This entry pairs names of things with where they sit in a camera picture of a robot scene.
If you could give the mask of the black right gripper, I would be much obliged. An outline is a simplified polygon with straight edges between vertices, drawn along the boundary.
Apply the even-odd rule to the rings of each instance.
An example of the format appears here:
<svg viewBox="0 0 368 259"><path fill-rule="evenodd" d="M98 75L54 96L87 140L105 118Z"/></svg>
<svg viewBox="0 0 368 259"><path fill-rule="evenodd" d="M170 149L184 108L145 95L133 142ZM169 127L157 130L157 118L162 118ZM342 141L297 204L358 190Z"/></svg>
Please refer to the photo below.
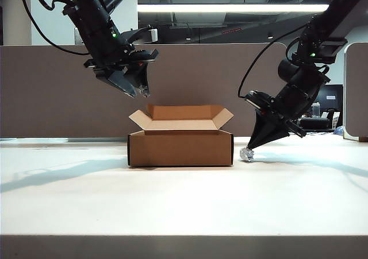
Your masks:
<svg viewBox="0 0 368 259"><path fill-rule="evenodd" d="M281 96L270 96L261 91L250 91L244 98L253 105L256 111L254 130L248 149L255 149L269 142L288 137L289 131L299 137L306 136L306 132L294 124L294 115L297 112L294 104L288 105Z"/></svg>

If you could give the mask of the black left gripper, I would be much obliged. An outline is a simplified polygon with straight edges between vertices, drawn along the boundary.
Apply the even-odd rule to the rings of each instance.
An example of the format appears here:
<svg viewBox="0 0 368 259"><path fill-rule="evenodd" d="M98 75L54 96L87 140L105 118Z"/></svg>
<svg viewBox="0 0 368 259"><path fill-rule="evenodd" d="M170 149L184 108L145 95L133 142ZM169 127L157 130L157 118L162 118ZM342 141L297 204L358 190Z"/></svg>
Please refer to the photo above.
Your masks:
<svg viewBox="0 0 368 259"><path fill-rule="evenodd" d="M132 44L88 44L86 48L90 53L86 68L129 97L136 97L135 88L143 97L150 96L147 67L159 55L157 49L136 49Z"/></svg>

